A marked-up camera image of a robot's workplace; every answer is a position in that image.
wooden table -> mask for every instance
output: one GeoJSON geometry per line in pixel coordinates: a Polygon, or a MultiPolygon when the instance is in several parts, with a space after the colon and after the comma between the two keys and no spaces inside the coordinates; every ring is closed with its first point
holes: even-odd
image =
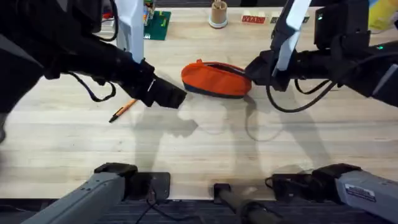
{"type": "MultiPolygon", "coordinates": [[[[228,9],[229,24],[220,30],[208,25],[210,9],[164,10],[172,11],[167,40],[146,40],[145,57],[156,74],[180,87],[181,69],[198,58],[244,68],[270,46],[273,26],[242,24],[240,8],[228,9]]],[[[315,48],[312,23],[303,28],[298,50],[315,48]]],[[[372,43],[394,40],[397,33],[375,35],[372,43]]],[[[85,80],[99,95],[110,91],[85,80]]],[[[310,88],[317,82],[302,83],[310,88]]],[[[289,108],[313,98],[293,88],[275,95],[289,108]]],[[[69,75],[41,80],[8,118],[0,145],[0,198],[62,197],[105,162],[170,172],[171,198],[210,198],[215,182],[272,198],[265,177],[339,162],[398,180],[398,109],[348,88],[297,114],[278,113],[263,86],[253,86],[244,100],[189,93],[179,110],[140,102],[109,124],[128,101],[119,89],[115,98],[94,103],[69,75]]]]}

orange pouch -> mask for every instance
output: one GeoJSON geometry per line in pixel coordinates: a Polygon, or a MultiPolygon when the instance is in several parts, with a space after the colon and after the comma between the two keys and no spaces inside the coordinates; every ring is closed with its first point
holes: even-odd
{"type": "Polygon", "coordinates": [[[187,65],[181,71],[187,91],[222,98],[242,98],[251,89],[251,80],[244,70],[219,62],[202,62],[187,65]]]}

sticker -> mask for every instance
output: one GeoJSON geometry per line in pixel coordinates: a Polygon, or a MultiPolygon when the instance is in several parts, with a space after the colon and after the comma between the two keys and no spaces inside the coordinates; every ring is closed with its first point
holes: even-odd
{"type": "Polygon", "coordinates": [[[362,187],[345,184],[346,192],[349,195],[360,197],[370,202],[376,202],[376,197],[372,190],[363,189],[362,187]]]}

gray robot arm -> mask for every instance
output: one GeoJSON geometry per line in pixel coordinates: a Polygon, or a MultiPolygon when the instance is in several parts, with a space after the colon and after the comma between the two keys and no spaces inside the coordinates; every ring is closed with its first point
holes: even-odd
{"type": "Polygon", "coordinates": [[[274,174],[270,177],[277,200],[300,197],[315,202],[331,200],[363,209],[398,223],[398,182],[348,164],[333,164],[311,174],[274,174]]]}
{"type": "Polygon", "coordinates": [[[57,200],[23,224],[89,224],[128,196],[128,185],[137,167],[107,163],[83,185],[57,200]]]}

wire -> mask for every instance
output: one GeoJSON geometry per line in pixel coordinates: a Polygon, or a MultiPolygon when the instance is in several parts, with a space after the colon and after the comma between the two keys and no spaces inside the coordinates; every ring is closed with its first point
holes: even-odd
{"type": "MultiPolygon", "coordinates": [[[[272,106],[274,106],[274,108],[276,108],[277,110],[281,111],[281,112],[285,112],[285,113],[296,113],[296,112],[300,112],[303,111],[311,106],[313,106],[315,103],[317,103],[318,101],[320,101],[335,85],[337,85],[338,82],[342,81],[342,79],[344,79],[350,71],[354,70],[355,68],[360,67],[361,65],[368,63],[372,60],[376,60],[376,59],[380,59],[380,58],[384,58],[384,57],[391,57],[391,56],[398,56],[398,52],[393,52],[393,53],[384,53],[384,54],[379,54],[379,55],[373,55],[370,57],[367,57],[364,60],[359,61],[358,63],[350,66],[349,68],[347,68],[336,80],[337,81],[332,81],[317,97],[315,97],[311,102],[307,103],[304,106],[301,106],[299,108],[295,108],[295,109],[285,109],[280,107],[274,100],[274,98],[272,97],[271,94],[271,86],[270,84],[266,85],[266,92],[267,92],[267,97],[271,103],[272,106]]],[[[272,76],[274,76],[276,70],[274,70],[274,72],[271,74],[270,79],[272,76]]]]}
{"type": "Polygon", "coordinates": [[[315,88],[313,88],[312,90],[306,91],[306,92],[304,92],[304,91],[301,89],[298,79],[295,79],[295,80],[294,80],[294,85],[296,86],[297,91],[299,91],[300,93],[303,93],[304,95],[310,95],[310,94],[315,93],[316,91],[320,90],[320,89],[321,89],[323,86],[325,86],[328,82],[330,82],[330,81],[329,81],[329,80],[325,80],[325,81],[321,82],[319,85],[317,85],[315,88]]]}
{"type": "Polygon", "coordinates": [[[269,183],[268,183],[269,180],[272,180],[272,177],[267,177],[266,180],[265,180],[264,182],[266,183],[266,186],[267,186],[269,189],[273,189],[273,187],[272,187],[271,185],[269,185],[269,183]]]}
{"type": "Polygon", "coordinates": [[[139,224],[139,222],[144,218],[144,216],[149,212],[154,207],[155,204],[148,206],[145,211],[140,215],[140,217],[137,219],[136,224],[139,224]]]}
{"type": "Polygon", "coordinates": [[[97,35],[94,35],[95,37],[97,37],[99,40],[105,41],[105,42],[110,42],[110,41],[114,41],[116,40],[116,38],[118,37],[119,34],[119,14],[118,14],[118,7],[115,3],[114,0],[109,0],[111,2],[112,5],[112,11],[113,11],[113,17],[114,17],[114,34],[111,38],[107,39],[104,37],[99,37],[97,35]]]}
{"type": "Polygon", "coordinates": [[[110,99],[110,98],[112,98],[112,97],[114,97],[114,96],[116,95],[116,87],[113,85],[113,83],[108,82],[108,83],[111,85],[111,87],[112,87],[112,92],[111,92],[108,96],[105,96],[103,99],[99,99],[99,98],[93,93],[93,91],[88,87],[88,85],[87,85],[76,73],[67,72],[66,74],[69,74],[69,75],[75,77],[76,80],[77,80],[77,82],[80,83],[80,84],[87,90],[89,96],[91,97],[91,99],[92,99],[94,102],[99,103],[99,102],[107,101],[108,99],[110,99]]]}
{"type": "Polygon", "coordinates": [[[156,205],[159,204],[158,201],[156,201],[155,203],[150,203],[149,200],[146,200],[146,203],[148,204],[148,207],[144,210],[144,212],[140,215],[140,217],[137,219],[136,224],[139,224],[139,222],[142,220],[142,218],[144,218],[144,216],[148,213],[149,210],[153,209],[155,212],[157,212],[159,215],[162,215],[165,218],[168,218],[169,220],[173,220],[175,222],[183,222],[183,221],[187,221],[187,220],[196,220],[198,219],[200,221],[200,223],[205,224],[205,220],[203,219],[203,217],[199,216],[199,215],[189,215],[186,217],[173,217],[165,212],[163,212],[161,209],[155,207],[156,205]]]}
{"type": "MultiPolygon", "coordinates": [[[[155,204],[151,204],[151,203],[149,203],[149,201],[147,200],[147,204],[148,205],[150,205],[150,206],[152,206],[152,205],[155,205],[155,204]]],[[[160,210],[159,208],[157,208],[157,207],[155,207],[155,206],[153,206],[152,207],[152,209],[153,210],[155,210],[157,213],[159,213],[160,215],[162,215],[163,217],[165,217],[165,218],[168,218],[169,220],[173,220],[173,221],[175,221],[175,222],[183,222],[183,221],[187,221],[187,220],[195,220],[195,219],[198,219],[199,221],[200,221],[200,223],[202,223],[202,224],[205,224],[205,221],[204,221],[204,219],[201,217],[201,216],[199,216],[199,215],[189,215],[189,216],[186,216],[186,217],[173,217],[173,216],[171,216],[171,215],[168,215],[168,214],[166,214],[165,212],[163,212],[162,210],[160,210]]]]}
{"type": "Polygon", "coordinates": [[[26,210],[26,209],[23,209],[23,208],[15,207],[15,206],[13,206],[13,205],[0,205],[0,207],[13,208],[13,209],[15,209],[15,210],[17,210],[17,211],[19,211],[19,212],[33,212],[33,211],[26,210]]]}

